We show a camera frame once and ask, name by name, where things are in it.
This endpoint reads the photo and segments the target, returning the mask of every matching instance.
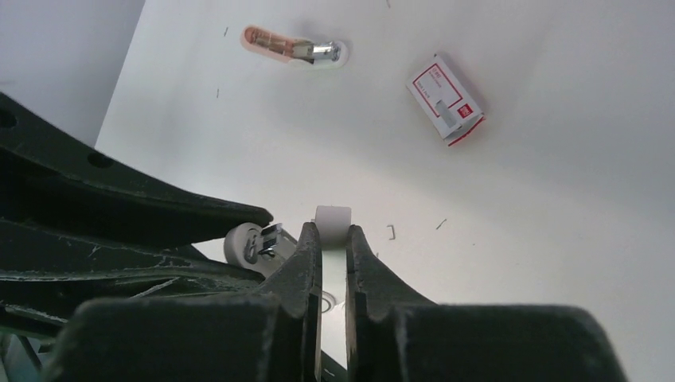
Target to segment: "white surface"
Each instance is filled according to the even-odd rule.
[[[348,205],[429,298],[582,306],[632,380],[675,379],[675,4],[389,3],[148,1],[97,148],[295,235]],[[291,70],[240,47],[248,24],[349,63]],[[437,50],[488,116],[452,149],[404,86]]]
[[[0,0],[0,91],[94,146],[145,0]]]

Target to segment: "red and white box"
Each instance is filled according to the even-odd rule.
[[[448,146],[464,139],[485,120],[481,108],[438,54],[406,86]]]

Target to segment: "mounting hole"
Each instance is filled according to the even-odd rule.
[[[7,110],[0,109],[0,129],[11,129],[17,126],[17,117]]]
[[[101,153],[91,153],[87,156],[87,162],[90,165],[97,167],[99,169],[106,169],[115,163],[112,159],[106,157]]]

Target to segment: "scratch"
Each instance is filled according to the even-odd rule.
[[[443,219],[443,221],[441,222],[441,224],[439,224],[439,226],[436,227],[436,231],[438,231],[439,228],[441,228],[441,226],[443,225],[443,223],[445,223],[446,221],[447,221],[447,219]]]
[[[96,251],[98,251],[99,249],[101,249],[101,247],[99,247],[98,245],[95,245],[94,249],[92,249],[92,253],[90,253],[89,256],[87,256],[87,257],[92,257],[92,255],[95,254]]]
[[[169,285],[175,283],[177,280],[178,280],[178,277],[174,277],[173,279],[171,279],[169,281],[166,281],[164,283],[155,285],[155,286],[151,287],[150,289],[144,290],[143,292],[141,292],[139,294],[135,294],[135,295],[131,296],[131,298],[139,298],[139,297],[147,296],[148,294],[154,293],[154,292],[156,292],[156,291],[158,291],[158,290],[160,290],[164,287],[168,287]]]
[[[394,226],[392,224],[388,225],[387,227],[392,229],[392,237],[390,237],[390,240],[396,240],[396,230],[394,229]]]

